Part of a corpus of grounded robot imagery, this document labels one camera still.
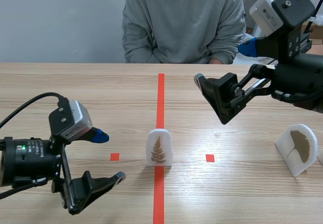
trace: hand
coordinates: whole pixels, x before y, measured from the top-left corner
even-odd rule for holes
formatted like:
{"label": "hand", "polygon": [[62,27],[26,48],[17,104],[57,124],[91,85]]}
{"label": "hand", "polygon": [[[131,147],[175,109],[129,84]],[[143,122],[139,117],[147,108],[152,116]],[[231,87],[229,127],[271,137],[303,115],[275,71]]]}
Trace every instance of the hand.
{"label": "hand", "polygon": [[223,64],[219,59],[210,59],[208,64]]}

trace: wooden table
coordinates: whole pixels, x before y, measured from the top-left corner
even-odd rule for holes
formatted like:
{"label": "wooden table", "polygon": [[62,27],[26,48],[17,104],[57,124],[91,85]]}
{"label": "wooden table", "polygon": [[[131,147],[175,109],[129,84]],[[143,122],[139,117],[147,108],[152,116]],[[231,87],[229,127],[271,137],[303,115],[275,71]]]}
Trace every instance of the wooden table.
{"label": "wooden table", "polygon": [[[258,97],[223,126],[193,82],[196,73],[242,78],[248,66],[0,64],[0,117],[30,98],[57,91],[89,110],[107,144],[74,142],[67,148],[72,177],[124,171],[127,179],[80,215],[62,209],[50,185],[0,201],[0,223],[152,224],[154,168],[145,167],[145,144],[156,124],[158,73],[166,75],[165,128],[173,137],[174,165],[165,172],[165,223],[322,223],[323,166],[316,161],[293,178],[274,142],[291,124],[316,133],[322,148],[323,116]],[[39,101],[0,130],[16,139],[49,137],[54,98]],[[120,153],[120,161],[110,154]],[[215,162],[205,155],[214,154]]]}

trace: person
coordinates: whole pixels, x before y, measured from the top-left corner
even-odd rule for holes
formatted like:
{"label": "person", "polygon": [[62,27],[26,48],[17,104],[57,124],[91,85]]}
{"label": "person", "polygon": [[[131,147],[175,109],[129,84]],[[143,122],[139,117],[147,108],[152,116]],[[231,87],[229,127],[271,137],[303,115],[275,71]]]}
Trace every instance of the person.
{"label": "person", "polygon": [[244,17],[243,0],[126,0],[126,62],[232,64]]}

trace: robotic arm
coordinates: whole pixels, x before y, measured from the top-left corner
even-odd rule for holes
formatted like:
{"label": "robotic arm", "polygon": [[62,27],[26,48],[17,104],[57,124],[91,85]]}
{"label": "robotic arm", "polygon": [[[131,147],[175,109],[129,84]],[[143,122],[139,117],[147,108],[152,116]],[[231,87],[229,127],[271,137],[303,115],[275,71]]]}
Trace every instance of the robotic arm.
{"label": "robotic arm", "polygon": [[87,109],[76,100],[69,101],[57,93],[41,94],[11,113],[0,123],[0,128],[24,108],[48,96],[59,99],[58,108],[49,115],[51,131],[49,140],[40,138],[13,140],[12,137],[0,139],[2,151],[0,186],[12,186],[11,190],[0,194],[0,199],[46,185],[52,180],[51,191],[59,192],[63,207],[75,215],[121,183],[126,175],[119,172],[111,178],[93,179],[90,172],[86,171],[81,178],[71,178],[66,146],[78,140],[92,143],[109,141],[106,133],[92,126]]}
{"label": "robotic arm", "polygon": [[[267,37],[240,45],[239,52],[249,57],[270,57],[278,60],[278,64],[274,69],[253,65],[240,82],[232,73],[220,79],[195,76],[195,84],[222,124],[227,124],[252,98],[260,95],[271,95],[296,107],[323,113],[323,56],[305,54],[311,42],[308,34],[301,33],[303,22],[314,12],[310,0],[258,0],[250,9]],[[243,90],[252,78],[258,81]]]}

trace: pressed leaf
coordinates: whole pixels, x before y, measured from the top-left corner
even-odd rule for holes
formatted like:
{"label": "pressed leaf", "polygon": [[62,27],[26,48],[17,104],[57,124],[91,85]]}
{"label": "pressed leaf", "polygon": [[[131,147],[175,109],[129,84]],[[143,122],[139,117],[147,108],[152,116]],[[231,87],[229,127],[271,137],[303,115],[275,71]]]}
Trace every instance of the pressed leaf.
{"label": "pressed leaf", "polygon": [[302,162],[306,163],[306,161],[308,161],[309,158],[310,149],[309,142],[306,139],[306,136],[299,131],[291,131],[290,134],[294,142],[294,148],[288,153],[287,157],[293,150],[296,150],[299,156],[301,157]]}
{"label": "pressed leaf", "polygon": [[166,157],[166,154],[163,153],[163,150],[160,147],[160,137],[158,137],[154,147],[153,152],[151,152],[152,158],[151,160],[156,163],[164,163],[166,160],[163,160]]}

